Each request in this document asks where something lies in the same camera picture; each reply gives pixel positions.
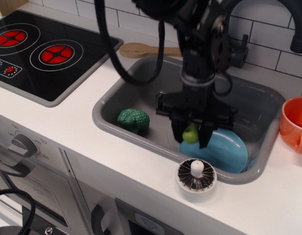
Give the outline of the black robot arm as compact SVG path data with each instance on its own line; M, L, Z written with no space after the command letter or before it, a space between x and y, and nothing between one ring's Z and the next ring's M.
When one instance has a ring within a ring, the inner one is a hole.
M190 123L198 124L199 143L204 148L214 130L233 128L236 114L235 108L220 100L229 91L219 92L215 87L216 74L226 73L231 59L227 12L215 0L138 0L136 5L177 29L183 57L182 90L158 93L156 112L169 116L178 142Z

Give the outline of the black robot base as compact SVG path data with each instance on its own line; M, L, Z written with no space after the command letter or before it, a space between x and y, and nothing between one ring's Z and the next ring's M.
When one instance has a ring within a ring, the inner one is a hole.
M30 194L19 189L0 190L0 197L9 194L23 196L29 209L18 212L14 207L0 200L0 235L64 235L55 225L37 215L37 203Z

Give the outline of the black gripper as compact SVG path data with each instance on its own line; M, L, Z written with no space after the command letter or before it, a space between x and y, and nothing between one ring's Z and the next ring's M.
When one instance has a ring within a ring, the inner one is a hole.
M173 136L183 142L183 132L191 122L201 124L199 147L207 147L213 131L218 127L233 129L237 109L226 104L214 92L214 86L190 87L182 85L178 92L159 92L156 113L171 120Z

